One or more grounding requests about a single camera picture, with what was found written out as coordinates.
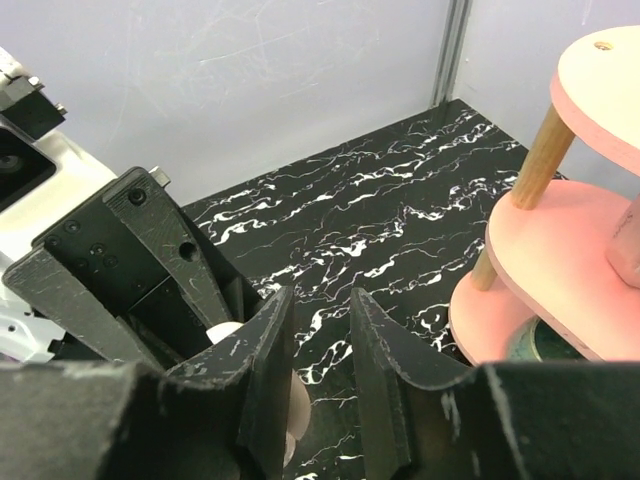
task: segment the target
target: green cup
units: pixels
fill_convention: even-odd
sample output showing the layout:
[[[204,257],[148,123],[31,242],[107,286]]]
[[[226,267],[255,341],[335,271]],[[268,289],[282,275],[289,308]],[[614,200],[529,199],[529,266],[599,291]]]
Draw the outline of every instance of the green cup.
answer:
[[[507,350],[507,360],[513,361],[584,359],[575,348],[538,316],[527,320],[513,335]]]

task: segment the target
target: camera lens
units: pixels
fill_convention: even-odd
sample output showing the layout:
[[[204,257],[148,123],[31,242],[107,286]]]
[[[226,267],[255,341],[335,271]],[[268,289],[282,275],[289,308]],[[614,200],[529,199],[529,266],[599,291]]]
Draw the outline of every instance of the camera lens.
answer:
[[[17,155],[0,156],[0,175],[3,173],[15,173],[22,168],[24,160]]]

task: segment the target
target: table surface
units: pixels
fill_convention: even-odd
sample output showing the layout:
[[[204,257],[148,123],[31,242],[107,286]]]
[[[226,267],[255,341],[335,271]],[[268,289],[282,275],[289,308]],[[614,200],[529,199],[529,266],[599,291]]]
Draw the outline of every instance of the table surface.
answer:
[[[353,287],[461,358],[449,300],[525,155],[456,100],[186,207],[263,295],[295,285],[295,367],[313,412],[286,479],[365,478],[349,339]]]

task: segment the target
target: pink tiered stand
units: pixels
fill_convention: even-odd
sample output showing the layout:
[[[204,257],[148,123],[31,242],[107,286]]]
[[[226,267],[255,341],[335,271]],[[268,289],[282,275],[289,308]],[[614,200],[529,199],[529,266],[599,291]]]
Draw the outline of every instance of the pink tiered stand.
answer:
[[[451,298],[451,330],[473,364],[504,360],[534,315],[589,360],[640,360],[640,289],[605,258],[630,202],[552,180],[576,136],[640,176],[640,26],[588,35],[560,58],[547,116]]]

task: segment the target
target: wooden dowel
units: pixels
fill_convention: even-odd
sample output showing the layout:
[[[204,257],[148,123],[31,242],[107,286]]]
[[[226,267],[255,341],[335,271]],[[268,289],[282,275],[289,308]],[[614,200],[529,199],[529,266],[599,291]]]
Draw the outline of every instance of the wooden dowel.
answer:
[[[575,134],[551,105],[511,191],[511,201],[517,208],[532,210],[538,205],[574,138]],[[473,267],[471,282],[478,290],[486,291],[496,276],[485,249]]]
[[[493,265],[491,265],[489,254],[485,248],[480,252],[476,265],[473,267],[473,271],[471,272],[471,283],[475,288],[484,292],[491,288],[491,285],[493,285],[497,276],[498,274],[496,273],[495,268],[493,268]]]

